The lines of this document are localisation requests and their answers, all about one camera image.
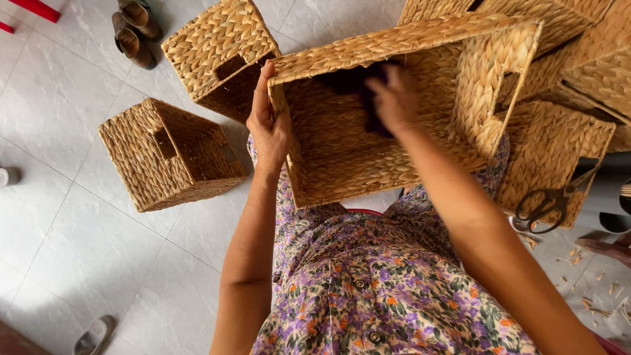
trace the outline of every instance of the wicker storage basket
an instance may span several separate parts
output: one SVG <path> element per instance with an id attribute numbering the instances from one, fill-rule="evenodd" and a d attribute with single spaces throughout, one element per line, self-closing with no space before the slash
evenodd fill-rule
<path id="1" fill-rule="evenodd" d="M 265 60 L 281 55 L 251 0 L 223 0 L 162 43 L 195 103 L 245 123 Z"/>
<path id="2" fill-rule="evenodd" d="M 631 0 L 616 0 L 566 51 L 565 83 L 631 117 Z"/>
<path id="3" fill-rule="evenodd" d="M 544 20 L 536 56 L 580 34 L 597 23 L 613 0 L 483 0 L 479 12 L 528 15 Z"/>
<path id="4" fill-rule="evenodd" d="M 211 198 L 247 177 L 221 126 L 160 100 L 108 119 L 98 134 L 138 212 Z"/>
<path id="5" fill-rule="evenodd" d="M 416 79 L 418 118 L 469 170 L 486 165 L 507 118 L 494 116 L 507 71 L 525 73 L 540 21 L 463 13 L 351 37 L 275 59 L 274 112 L 290 110 L 288 173 L 295 204 L 308 207 L 418 183 L 396 140 L 365 132 L 355 95 L 338 96 L 313 76 L 393 58 Z"/>
<path id="6" fill-rule="evenodd" d="M 530 64 L 517 103 L 534 100 L 550 101 L 604 121 L 618 119 L 621 123 L 631 124 L 631 120 L 627 116 L 567 86 L 567 83 L 562 80 L 561 71 L 571 55 L 571 50 L 568 47 L 572 44 L 573 42 L 559 51 L 534 60 Z M 519 77 L 516 75 L 507 75 L 505 78 L 505 85 L 498 98 L 505 109 L 512 102 L 518 80 Z"/>
<path id="7" fill-rule="evenodd" d="M 631 152 L 631 126 L 617 126 L 607 153 Z"/>
<path id="8" fill-rule="evenodd" d="M 455 15 L 469 10 L 475 0 L 407 0 L 399 18 L 399 26 L 412 21 Z"/>
<path id="9" fill-rule="evenodd" d="M 533 101 L 515 107 L 506 127 L 510 136 L 510 159 L 497 197 L 500 207 L 514 215 L 517 204 L 528 192 L 565 186 L 571 180 L 579 157 L 602 160 L 614 129 L 614 123 L 551 102 Z M 574 225 L 588 191 L 589 187 L 584 193 L 572 195 L 561 227 Z M 532 212 L 540 202 L 530 199 L 524 205 L 524 213 Z M 557 212 L 540 222 L 554 224 L 558 218 L 560 213 Z"/>

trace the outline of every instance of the red chair leg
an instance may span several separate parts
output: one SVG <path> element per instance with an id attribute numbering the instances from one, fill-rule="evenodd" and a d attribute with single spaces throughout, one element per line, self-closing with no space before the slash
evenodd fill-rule
<path id="1" fill-rule="evenodd" d="M 7 31 L 9 33 L 14 33 L 13 32 L 13 27 L 7 25 L 6 23 L 2 23 L 2 22 L 0 22 L 0 30 L 5 30 L 5 31 Z"/>
<path id="2" fill-rule="evenodd" d="M 39 15 L 46 20 L 57 23 L 61 14 L 39 0 L 9 0 L 12 3 Z"/>

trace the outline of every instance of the shoe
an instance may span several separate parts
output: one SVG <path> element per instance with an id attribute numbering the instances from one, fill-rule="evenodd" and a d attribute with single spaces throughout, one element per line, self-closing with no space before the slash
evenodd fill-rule
<path id="1" fill-rule="evenodd" d="M 114 38 L 119 51 L 140 68 L 147 70 L 155 68 L 157 61 L 153 53 L 140 41 L 139 33 L 120 12 L 112 15 L 112 24 L 114 24 Z"/>
<path id="2" fill-rule="evenodd" d="M 148 40 L 158 42 L 162 39 L 162 28 L 144 0 L 118 0 L 118 2 L 119 11 L 125 20 L 136 27 Z"/>
<path id="3" fill-rule="evenodd" d="M 90 324 L 77 343 L 74 344 L 73 355 L 99 355 L 103 349 L 103 343 L 114 330 L 114 319 L 110 316 L 102 316 Z"/>

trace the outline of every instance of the slipper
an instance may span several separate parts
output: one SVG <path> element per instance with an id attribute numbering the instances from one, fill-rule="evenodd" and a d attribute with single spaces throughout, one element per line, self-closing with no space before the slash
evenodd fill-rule
<path id="1" fill-rule="evenodd" d="M 77 343 L 74 345 L 73 355 L 99 355 L 103 343 L 114 330 L 114 319 L 110 316 L 102 316 L 90 325 Z"/>

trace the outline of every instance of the floral dress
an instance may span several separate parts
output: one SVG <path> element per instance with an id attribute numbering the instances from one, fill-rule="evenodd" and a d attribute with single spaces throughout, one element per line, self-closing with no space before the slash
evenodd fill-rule
<path id="1" fill-rule="evenodd" d="M 252 137 L 248 150 L 256 164 Z M 473 173 L 493 196 L 506 167 Z M 276 303 L 251 354 L 539 354 L 460 265 L 427 192 L 381 216 L 339 203 L 298 210 L 285 168 L 276 194 Z"/>

